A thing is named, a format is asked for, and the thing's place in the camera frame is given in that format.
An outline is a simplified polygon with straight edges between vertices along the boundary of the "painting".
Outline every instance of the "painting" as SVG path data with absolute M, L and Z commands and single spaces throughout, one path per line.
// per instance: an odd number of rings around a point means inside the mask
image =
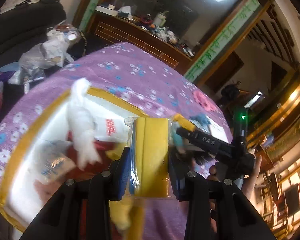
M 300 140 L 300 118 L 296 123 L 277 140 L 273 145 L 266 149 L 266 154 L 272 162 L 279 160 L 288 150 L 290 150 Z

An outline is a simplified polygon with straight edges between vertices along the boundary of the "pink flower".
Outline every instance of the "pink flower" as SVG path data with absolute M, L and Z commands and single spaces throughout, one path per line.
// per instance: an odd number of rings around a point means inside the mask
M 210 98 L 208 98 L 204 93 L 202 93 L 200 90 L 196 90 L 193 92 L 194 100 L 200 104 L 204 110 L 207 112 L 210 111 L 217 111 L 217 107 L 215 104 L 211 101 Z

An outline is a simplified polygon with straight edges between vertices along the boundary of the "plastic wrap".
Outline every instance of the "plastic wrap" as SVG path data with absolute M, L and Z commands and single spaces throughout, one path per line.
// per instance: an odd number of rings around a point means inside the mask
M 46 64 L 41 68 L 50 68 L 53 65 L 63 67 L 69 43 L 63 35 L 55 35 L 42 44 L 45 50 Z
M 130 117 L 131 169 L 129 192 L 139 197 L 167 197 L 168 145 L 172 118 Z
M 44 79 L 46 76 L 43 68 L 47 68 L 47 64 L 44 58 L 44 48 L 42 44 L 35 45 L 20 57 L 20 70 L 16 71 L 11 78 L 13 84 L 24 84 Z
M 44 141 L 38 150 L 37 170 L 40 172 L 38 181 L 42 184 L 54 182 L 75 168 L 75 163 L 64 153 L 72 145 L 68 141 Z

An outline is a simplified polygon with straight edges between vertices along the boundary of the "human hand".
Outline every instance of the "human hand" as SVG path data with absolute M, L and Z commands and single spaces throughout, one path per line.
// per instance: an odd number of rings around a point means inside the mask
M 253 192 L 255 183 L 256 183 L 258 175 L 260 173 L 261 162 L 262 162 L 262 157 L 258 156 L 256 158 L 252 174 L 248 178 L 244 179 L 244 181 L 243 181 L 241 191 L 247 197 L 248 200 L 250 200 L 250 198 L 252 196 L 252 192 Z M 216 176 L 217 168 L 215 165 L 212 165 L 209 168 L 209 173 L 210 173 L 210 175 L 207 177 L 207 179 L 219 181 Z
M 39 195 L 43 205 L 48 202 L 48 200 L 52 197 L 52 195 L 57 191 L 57 189 L 61 186 L 59 181 L 51 182 L 47 185 L 42 184 L 40 181 L 34 181 L 34 189 Z

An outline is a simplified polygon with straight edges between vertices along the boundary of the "finger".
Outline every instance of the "finger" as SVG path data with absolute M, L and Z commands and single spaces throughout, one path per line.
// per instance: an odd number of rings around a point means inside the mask
M 209 204 L 210 204 L 210 209 L 216 210 L 216 204 L 214 203 L 214 200 L 213 200 L 213 199 L 210 199 L 210 200 L 209 200 Z
M 254 163 L 252 176 L 258 177 L 258 175 L 259 175 L 259 173 L 260 173 L 261 162 L 262 162 L 262 156 L 259 155 L 259 156 L 256 158 L 256 161 L 255 161 L 255 163 Z
M 252 192 L 254 190 L 255 183 L 256 183 L 258 175 L 260 173 L 261 162 L 262 162 L 262 157 L 258 156 L 256 158 L 256 162 L 255 162 L 251 176 L 249 176 L 248 178 L 246 178 L 244 180 L 242 188 L 241 188 L 241 191 L 249 200 L 252 196 Z
M 214 181 L 219 181 L 217 176 L 211 175 L 211 174 L 207 177 L 207 179 L 214 180 Z
M 210 168 L 209 168 L 209 173 L 212 174 L 212 175 L 216 175 L 217 174 L 217 168 L 215 165 L 212 165 Z
M 213 232 L 216 233 L 217 232 L 217 222 L 212 218 L 210 218 L 210 220 L 211 220 L 211 228 L 212 228 Z

